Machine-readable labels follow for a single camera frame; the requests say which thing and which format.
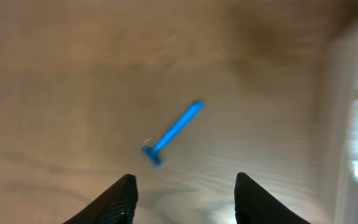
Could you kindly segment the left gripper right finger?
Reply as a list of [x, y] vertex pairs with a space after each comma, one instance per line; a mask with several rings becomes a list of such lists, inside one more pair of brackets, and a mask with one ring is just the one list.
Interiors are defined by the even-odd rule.
[[310, 224], [243, 172], [236, 176], [234, 201], [237, 224]]

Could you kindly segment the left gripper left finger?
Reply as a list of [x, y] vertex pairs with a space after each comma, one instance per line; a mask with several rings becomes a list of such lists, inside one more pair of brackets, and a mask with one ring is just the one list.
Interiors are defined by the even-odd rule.
[[132, 224], [138, 199], [136, 177], [126, 174], [63, 224]]

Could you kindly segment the blue disposable razor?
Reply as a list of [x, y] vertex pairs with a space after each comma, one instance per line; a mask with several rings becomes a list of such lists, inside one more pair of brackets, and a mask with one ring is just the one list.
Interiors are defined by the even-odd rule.
[[202, 100], [194, 101], [179, 115], [176, 121], [161, 135], [156, 143], [153, 143], [149, 139], [143, 143], [141, 150], [153, 165], [160, 166], [162, 164], [163, 160], [160, 156], [160, 151], [199, 113], [203, 106]]

